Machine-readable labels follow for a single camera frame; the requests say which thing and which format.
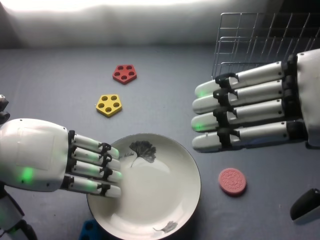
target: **plate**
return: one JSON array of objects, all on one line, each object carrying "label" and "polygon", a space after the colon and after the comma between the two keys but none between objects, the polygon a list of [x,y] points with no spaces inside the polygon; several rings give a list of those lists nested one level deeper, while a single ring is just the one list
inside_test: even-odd
[{"label": "plate", "polygon": [[120,198],[87,195],[99,225],[123,240],[158,240],[180,229],[194,213],[201,180],[190,153],[157,134],[130,135],[119,150],[123,179]]}]

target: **dish rack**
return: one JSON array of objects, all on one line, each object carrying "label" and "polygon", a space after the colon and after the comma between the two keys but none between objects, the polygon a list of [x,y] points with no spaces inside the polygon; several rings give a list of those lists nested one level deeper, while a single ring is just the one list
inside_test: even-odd
[{"label": "dish rack", "polygon": [[320,13],[222,13],[212,79],[320,48]]}]

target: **gray tablecloth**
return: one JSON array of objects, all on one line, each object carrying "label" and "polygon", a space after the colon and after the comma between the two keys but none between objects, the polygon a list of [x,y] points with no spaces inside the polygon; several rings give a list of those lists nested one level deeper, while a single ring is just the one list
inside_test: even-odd
[{"label": "gray tablecloth", "polygon": [[[46,120],[108,143],[156,133],[185,146],[200,171],[201,197],[172,239],[320,239],[319,220],[296,225],[289,215],[302,193],[320,187],[318,151],[302,143],[212,154],[192,149],[194,90],[211,79],[213,52],[210,46],[1,50],[0,93],[10,102],[11,119]],[[119,64],[133,64],[138,78],[128,85],[114,81]],[[97,113],[102,94],[119,94],[123,110],[111,118]],[[246,176],[241,197],[219,188],[218,175],[229,167]],[[7,190],[39,240],[76,240],[92,218],[84,194]]]}]

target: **hole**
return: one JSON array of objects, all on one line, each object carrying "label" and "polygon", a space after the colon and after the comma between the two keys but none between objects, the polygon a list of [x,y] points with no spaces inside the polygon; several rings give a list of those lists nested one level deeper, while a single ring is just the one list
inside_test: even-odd
[{"label": "hole", "polygon": [[90,237],[86,234],[81,237],[81,240],[90,240]]},{"label": "hole", "polygon": [[92,224],[92,222],[88,222],[86,225],[85,225],[85,229],[86,230],[91,230],[94,228],[94,225]]}]

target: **robotic hand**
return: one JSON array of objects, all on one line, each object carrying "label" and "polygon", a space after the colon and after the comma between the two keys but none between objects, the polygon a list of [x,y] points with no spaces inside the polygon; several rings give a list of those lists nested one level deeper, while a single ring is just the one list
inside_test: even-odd
[{"label": "robotic hand", "polygon": [[0,228],[14,240],[37,239],[5,185],[117,198],[121,189],[109,182],[122,178],[118,158],[118,150],[109,144],[48,121],[6,122],[0,129]]},{"label": "robotic hand", "polygon": [[[193,148],[208,153],[305,141],[319,149],[319,62],[316,49],[199,85],[191,126],[205,134],[193,139]],[[292,206],[291,218],[319,206],[320,191],[311,189]]]}]

